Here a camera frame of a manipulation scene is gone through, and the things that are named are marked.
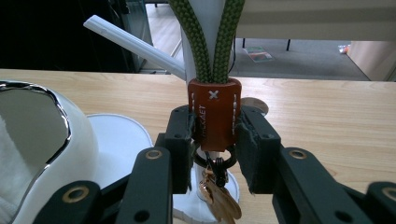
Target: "white base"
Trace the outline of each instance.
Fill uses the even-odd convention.
[[[206,224],[218,223],[215,217],[210,212],[205,201],[198,197],[199,189],[196,183],[195,167],[191,169],[191,185],[192,190],[187,194],[174,194],[174,217],[179,218],[187,223],[192,224]],[[239,202],[239,187],[235,177],[228,172],[229,182],[226,184],[226,189],[230,191],[231,196]]]

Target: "floor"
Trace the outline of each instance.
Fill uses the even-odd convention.
[[[180,26],[167,4],[146,5],[151,37],[155,48],[183,62]],[[339,46],[350,44],[348,40],[294,40],[286,51],[287,39],[246,39],[246,48],[259,47],[271,55],[272,60],[253,61],[242,39],[235,40],[235,58],[231,56],[232,77],[274,77],[326,80],[361,80],[369,78],[363,74]],[[147,62],[143,73],[166,74],[156,64]]]

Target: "metal screw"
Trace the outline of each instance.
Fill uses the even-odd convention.
[[[384,193],[388,198],[396,202],[396,188],[382,188],[382,193]]]
[[[146,158],[149,160],[157,160],[160,158],[163,154],[161,153],[160,150],[151,150],[146,153]]]
[[[62,200],[65,203],[77,203],[87,197],[89,192],[86,186],[75,186],[64,194]]]
[[[289,155],[291,155],[294,159],[298,159],[298,160],[306,159],[306,154],[301,150],[297,150],[297,149],[290,151]]]

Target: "white pole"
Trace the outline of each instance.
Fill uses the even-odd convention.
[[[84,22],[84,26],[121,47],[136,53],[142,58],[156,63],[161,68],[168,70],[175,76],[186,80],[185,68],[182,62],[158,49],[155,49],[150,44],[129,34],[112,23],[93,15]]]
[[[212,64],[211,66],[213,66],[216,38],[218,36],[218,30],[222,11],[224,9],[225,0],[190,0],[190,4],[204,32],[206,45],[209,53],[209,61],[210,64]],[[182,32],[181,40],[183,44],[184,66],[186,68],[186,82],[188,84],[193,78],[196,77],[195,64],[192,58],[189,40],[187,39],[184,32]],[[201,150],[201,148],[198,148],[197,152],[198,155],[201,155],[201,157],[205,158],[205,153]],[[211,159],[215,159],[219,156],[219,153],[210,152],[209,155]],[[196,183],[199,185],[199,182],[203,179],[202,172],[205,170],[205,168],[197,164],[194,164],[194,167]],[[204,196],[199,190],[197,190],[197,194],[201,199],[204,200]]]

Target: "chrome trim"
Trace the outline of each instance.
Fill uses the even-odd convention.
[[[24,200],[26,199],[27,194],[29,191],[32,189],[33,185],[37,181],[37,179],[50,167],[50,164],[55,161],[56,158],[58,158],[59,155],[64,151],[64,149],[69,145],[72,133],[70,130],[70,123],[69,123],[69,118],[67,117],[66,112],[62,108],[58,98],[56,97],[55,93],[45,87],[33,84],[33,83],[28,83],[28,82],[21,82],[21,81],[0,81],[0,93],[2,91],[12,91],[12,90],[26,90],[26,91],[34,91],[38,92],[44,95],[49,96],[53,103],[56,105],[58,112],[60,113],[62,119],[64,120],[64,125],[67,129],[67,136],[64,139],[64,144],[43,164],[42,168],[38,170],[38,172],[35,174],[33,177],[32,181],[30,182],[28,188],[26,189],[25,193],[23,194],[23,197],[21,198],[21,202],[18,205],[18,209],[16,213],[14,214],[13,218],[11,219],[11,223],[14,222],[15,218],[17,217],[18,213],[21,211],[21,206],[24,203]]]

